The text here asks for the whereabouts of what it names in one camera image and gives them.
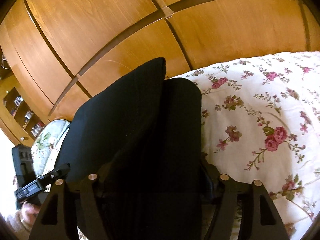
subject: bed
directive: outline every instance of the bed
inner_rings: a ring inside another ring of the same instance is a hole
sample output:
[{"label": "bed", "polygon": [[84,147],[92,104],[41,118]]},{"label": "bed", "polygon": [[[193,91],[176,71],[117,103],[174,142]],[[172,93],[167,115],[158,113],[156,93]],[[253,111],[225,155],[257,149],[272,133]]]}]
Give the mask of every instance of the bed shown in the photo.
[{"label": "bed", "polygon": [[[320,52],[241,58],[177,77],[201,90],[207,161],[237,181],[261,180],[288,235],[301,239],[320,211]],[[68,124],[54,121],[39,135],[32,147],[37,175],[53,169]],[[204,237],[214,210],[203,208]],[[232,239],[240,222],[241,203]]]}]

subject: folded black cloth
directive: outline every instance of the folded black cloth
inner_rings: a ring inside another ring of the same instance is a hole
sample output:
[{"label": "folded black cloth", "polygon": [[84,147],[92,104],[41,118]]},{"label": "folded black cloth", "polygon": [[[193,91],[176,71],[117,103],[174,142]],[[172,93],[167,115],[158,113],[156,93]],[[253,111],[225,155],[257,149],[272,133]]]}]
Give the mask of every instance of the folded black cloth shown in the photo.
[{"label": "folded black cloth", "polygon": [[165,73],[153,59],[83,104],[55,164],[79,181],[112,162],[100,205],[114,240],[200,239],[201,92]]}]

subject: person's arm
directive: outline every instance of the person's arm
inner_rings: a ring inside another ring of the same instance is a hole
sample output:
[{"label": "person's arm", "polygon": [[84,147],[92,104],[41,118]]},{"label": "person's arm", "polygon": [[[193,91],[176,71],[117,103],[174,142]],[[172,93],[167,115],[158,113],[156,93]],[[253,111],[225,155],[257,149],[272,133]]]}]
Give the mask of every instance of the person's arm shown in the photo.
[{"label": "person's arm", "polygon": [[30,203],[24,203],[21,210],[5,218],[8,227],[14,232],[19,240],[28,240],[31,228],[36,221],[40,207]]}]

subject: sleeve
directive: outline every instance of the sleeve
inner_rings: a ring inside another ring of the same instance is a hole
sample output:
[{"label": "sleeve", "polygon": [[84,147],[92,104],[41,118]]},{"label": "sleeve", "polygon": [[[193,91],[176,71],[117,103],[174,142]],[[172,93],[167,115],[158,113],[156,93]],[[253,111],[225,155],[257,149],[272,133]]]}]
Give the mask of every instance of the sleeve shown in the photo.
[{"label": "sleeve", "polygon": [[28,240],[31,228],[21,222],[20,210],[18,210],[15,214],[7,216],[5,221],[7,222],[10,230],[19,240]]}]

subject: metal pin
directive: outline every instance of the metal pin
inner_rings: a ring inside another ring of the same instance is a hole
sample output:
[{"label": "metal pin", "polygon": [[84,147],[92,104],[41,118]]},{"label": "metal pin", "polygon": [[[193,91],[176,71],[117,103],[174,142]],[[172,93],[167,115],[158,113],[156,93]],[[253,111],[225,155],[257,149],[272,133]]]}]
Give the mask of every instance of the metal pin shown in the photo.
[{"label": "metal pin", "polygon": [[258,179],[256,179],[254,182],[253,182],[254,185],[258,186],[258,187],[261,187],[262,186],[262,182]]},{"label": "metal pin", "polygon": [[88,176],[88,179],[89,179],[89,180],[95,180],[97,177],[98,177],[97,174],[92,173],[92,174],[90,174],[90,175]]},{"label": "metal pin", "polygon": [[57,179],[56,180],[56,185],[61,185],[61,184],[63,184],[63,179]]},{"label": "metal pin", "polygon": [[220,179],[222,180],[229,180],[229,176],[227,174],[221,174]]}]

